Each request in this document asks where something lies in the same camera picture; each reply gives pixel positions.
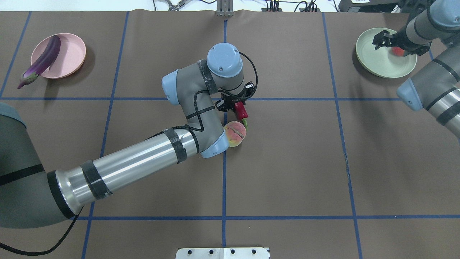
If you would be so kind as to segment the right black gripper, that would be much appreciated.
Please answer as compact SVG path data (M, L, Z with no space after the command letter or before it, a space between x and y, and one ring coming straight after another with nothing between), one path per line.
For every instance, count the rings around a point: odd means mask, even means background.
M432 42L417 44L409 40L408 36L404 33L397 32L391 34L389 31L381 31L373 37L372 44L375 46L375 50L380 47L400 47L408 55L421 56L430 50Z

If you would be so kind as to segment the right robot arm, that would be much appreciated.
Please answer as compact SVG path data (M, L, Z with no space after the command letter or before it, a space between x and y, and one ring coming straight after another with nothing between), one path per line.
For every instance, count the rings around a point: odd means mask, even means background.
M373 37L375 49L397 46L422 55L440 39L446 49L396 90L411 109L427 110L440 125L460 136L460 4L458 0L429 0L426 10L397 33L381 31Z

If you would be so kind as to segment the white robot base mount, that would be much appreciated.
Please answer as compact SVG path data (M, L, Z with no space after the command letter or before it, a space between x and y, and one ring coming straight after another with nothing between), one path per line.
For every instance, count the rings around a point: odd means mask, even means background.
M184 248L176 252L176 259L270 259L265 247Z

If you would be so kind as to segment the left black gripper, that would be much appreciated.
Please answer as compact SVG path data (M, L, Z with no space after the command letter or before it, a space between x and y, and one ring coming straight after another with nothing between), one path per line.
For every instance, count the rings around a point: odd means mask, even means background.
M235 113L243 111L246 99L248 98L246 90L243 90L243 92L238 95L233 95L225 90L219 90L219 92L221 94L221 98L214 103L217 110L220 110L221 112L232 110Z

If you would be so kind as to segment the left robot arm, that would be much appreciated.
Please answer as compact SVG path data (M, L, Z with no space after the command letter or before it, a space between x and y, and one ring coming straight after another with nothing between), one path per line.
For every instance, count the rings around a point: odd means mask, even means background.
M2 228L39 228L76 217L86 205L173 164L229 147L217 112L244 101L255 85L244 82L244 54L230 43L205 59L166 75L163 92L187 123L67 171L46 172L17 110L1 103Z

